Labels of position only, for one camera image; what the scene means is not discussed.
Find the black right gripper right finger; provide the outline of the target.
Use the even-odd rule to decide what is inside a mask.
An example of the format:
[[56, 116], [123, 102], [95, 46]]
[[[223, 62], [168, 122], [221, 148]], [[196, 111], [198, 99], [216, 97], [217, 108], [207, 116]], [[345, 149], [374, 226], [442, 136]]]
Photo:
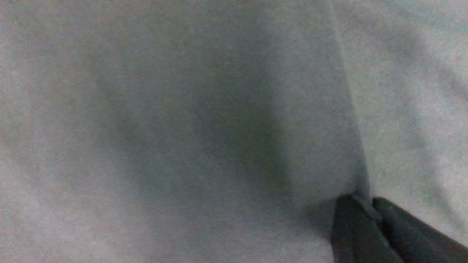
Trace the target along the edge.
[[405, 263], [466, 263], [467, 247], [385, 198], [374, 198], [381, 231]]

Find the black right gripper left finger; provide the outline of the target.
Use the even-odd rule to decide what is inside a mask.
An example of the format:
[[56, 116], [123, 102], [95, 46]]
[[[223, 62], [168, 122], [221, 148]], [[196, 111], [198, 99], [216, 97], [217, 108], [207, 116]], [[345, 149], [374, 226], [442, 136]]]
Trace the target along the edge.
[[401, 263], [377, 223], [350, 195], [337, 199], [331, 232], [335, 263]]

